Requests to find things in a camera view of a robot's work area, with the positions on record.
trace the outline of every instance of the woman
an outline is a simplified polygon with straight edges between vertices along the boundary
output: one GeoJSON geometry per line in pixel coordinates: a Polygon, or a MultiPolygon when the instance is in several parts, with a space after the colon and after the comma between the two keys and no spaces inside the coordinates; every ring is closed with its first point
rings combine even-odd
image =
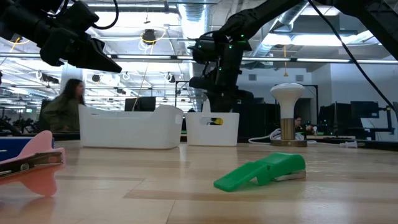
{"type": "Polygon", "coordinates": [[[53,133],[79,132],[79,105],[84,105],[83,82],[71,78],[61,95],[44,108],[44,118],[50,123],[53,133]]]}
{"type": "Polygon", "coordinates": [[[301,125],[301,121],[302,121],[301,116],[295,116],[294,117],[294,126],[296,128],[296,132],[312,134],[313,133],[312,126],[311,125],[306,126],[305,129],[304,129],[304,127],[301,125]]]}

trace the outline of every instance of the green plastic object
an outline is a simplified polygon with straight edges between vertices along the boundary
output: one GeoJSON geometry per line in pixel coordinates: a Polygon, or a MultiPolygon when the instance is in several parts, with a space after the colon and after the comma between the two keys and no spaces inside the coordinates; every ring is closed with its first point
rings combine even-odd
{"type": "Polygon", "coordinates": [[[277,152],[256,162],[247,162],[214,181],[214,186],[226,192],[232,192],[255,177],[258,184],[263,186],[276,177],[299,170],[305,170],[305,161],[301,155],[277,152]]]}

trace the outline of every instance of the pink clip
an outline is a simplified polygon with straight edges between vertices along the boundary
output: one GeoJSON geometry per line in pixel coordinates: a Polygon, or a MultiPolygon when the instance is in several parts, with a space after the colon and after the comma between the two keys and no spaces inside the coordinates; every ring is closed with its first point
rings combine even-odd
{"type": "Polygon", "coordinates": [[[39,195],[51,197],[57,192],[57,185],[55,183],[55,171],[63,169],[66,164],[64,148],[52,148],[52,133],[50,131],[43,131],[31,139],[23,148],[21,153],[12,159],[1,161],[0,166],[10,162],[20,161],[29,157],[35,156],[37,153],[46,152],[61,152],[62,164],[53,165],[53,158],[49,157],[48,164],[39,164],[32,169],[23,170],[15,174],[0,177],[1,184],[9,184],[12,182],[22,182],[29,190],[39,195]]]}

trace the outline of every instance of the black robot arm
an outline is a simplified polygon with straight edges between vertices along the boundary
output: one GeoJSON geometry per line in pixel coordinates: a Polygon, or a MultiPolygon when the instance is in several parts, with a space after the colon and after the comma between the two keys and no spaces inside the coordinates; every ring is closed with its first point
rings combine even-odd
{"type": "Polygon", "coordinates": [[[11,40],[14,34],[35,42],[40,57],[52,66],[61,66],[60,59],[70,65],[108,72],[121,67],[103,53],[104,42],[91,38],[85,31],[99,17],[87,4],[77,1],[56,17],[62,0],[0,0],[0,36],[11,40]]]}
{"type": "MultiPolygon", "coordinates": [[[[207,90],[213,112],[229,112],[238,99],[252,94],[236,86],[239,66],[245,50],[252,50],[248,39],[267,22],[281,15],[302,0],[268,0],[254,9],[232,15],[212,36],[204,34],[192,47],[193,59],[202,64],[215,63],[214,69],[193,77],[190,86],[207,90]]],[[[375,37],[398,58],[398,15],[383,0],[317,0],[335,6],[347,15],[357,17],[375,37]]]]}

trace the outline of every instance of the white plastic basket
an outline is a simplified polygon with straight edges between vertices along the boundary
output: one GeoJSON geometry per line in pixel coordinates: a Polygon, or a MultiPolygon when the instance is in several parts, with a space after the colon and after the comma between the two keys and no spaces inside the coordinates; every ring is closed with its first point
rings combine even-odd
{"type": "Polygon", "coordinates": [[[115,112],[79,106],[83,147],[171,149],[180,144],[183,111],[160,105],[154,112],[115,112]]]}
{"type": "MultiPolygon", "coordinates": [[[[209,103],[203,105],[209,111],[209,103]]],[[[236,146],[238,143],[238,113],[187,113],[187,141],[191,146],[236,146]],[[209,125],[211,118],[221,118],[222,125],[209,125]]]]}

